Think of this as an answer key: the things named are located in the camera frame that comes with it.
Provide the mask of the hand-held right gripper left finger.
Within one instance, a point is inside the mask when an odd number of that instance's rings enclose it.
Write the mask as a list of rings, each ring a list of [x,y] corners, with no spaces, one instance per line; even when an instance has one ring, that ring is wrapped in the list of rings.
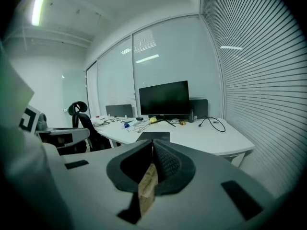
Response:
[[[114,186],[125,192],[137,192],[138,185],[153,160],[153,141],[132,143],[132,149],[114,157],[106,167],[106,173]]]

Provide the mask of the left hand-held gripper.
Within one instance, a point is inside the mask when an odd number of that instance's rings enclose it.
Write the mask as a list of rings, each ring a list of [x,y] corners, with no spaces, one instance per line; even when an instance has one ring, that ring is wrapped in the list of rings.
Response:
[[[89,129],[48,127],[46,115],[30,105],[22,114],[19,127],[36,135],[42,142],[52,144],[58,150],[87,149]]]

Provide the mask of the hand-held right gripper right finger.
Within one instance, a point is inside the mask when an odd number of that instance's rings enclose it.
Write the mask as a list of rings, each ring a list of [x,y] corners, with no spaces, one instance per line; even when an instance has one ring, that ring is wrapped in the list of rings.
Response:
[[[188,147],[164,140],[153,140],[153,163],[157,170],[156,196],[179,193],[193,179],[196,167],[186,154]]]

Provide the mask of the black mouse pad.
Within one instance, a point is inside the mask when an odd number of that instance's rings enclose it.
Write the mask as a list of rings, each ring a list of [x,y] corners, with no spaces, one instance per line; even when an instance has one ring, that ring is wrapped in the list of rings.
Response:
[[[141,135],[137,138],[136,141],[140,140],[163,140],[170,141],[170,133],[169,132],[142,132]]]

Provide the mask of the black office chair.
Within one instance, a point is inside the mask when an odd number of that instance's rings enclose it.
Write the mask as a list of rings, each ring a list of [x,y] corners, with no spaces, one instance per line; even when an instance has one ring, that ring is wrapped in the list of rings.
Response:
[[[72,116],[72,126],[77,128],[79,121],[84,128],[89,130],[89,147],[90,151],[106,150],[111,148],[109,139],[101,136],[94,128],[89,116],[85,114],[88,107],[87,104],[82,101],[72,103],[68,108],[69,115]]]

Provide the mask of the dark grey desk divider panel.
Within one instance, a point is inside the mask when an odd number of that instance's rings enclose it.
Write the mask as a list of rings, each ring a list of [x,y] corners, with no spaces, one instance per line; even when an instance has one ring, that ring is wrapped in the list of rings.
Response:
[[[194,119],[202,119],[208,116],[207,99],[190,99],[190,108],[193,110]]]
[[[133,118],[133,108],[131,104],[106,105],[106,114],[113,117]]]

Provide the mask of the black computer monitor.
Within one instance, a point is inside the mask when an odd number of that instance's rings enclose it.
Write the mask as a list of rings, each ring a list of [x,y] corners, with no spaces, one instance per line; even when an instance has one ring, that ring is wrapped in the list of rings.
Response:
[[[139,89],[142,115],[170,118],[190,114],[188,81],[178,81]]]

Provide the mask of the ceiling light strip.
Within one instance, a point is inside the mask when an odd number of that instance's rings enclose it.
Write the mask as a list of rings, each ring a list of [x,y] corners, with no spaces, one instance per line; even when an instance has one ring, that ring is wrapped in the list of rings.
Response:
[[[39,26],[40,14],[41,14],[43,3],[44,3],[44,0],[34,0],[32,18],[31,18],[31,24],[33,26]]]

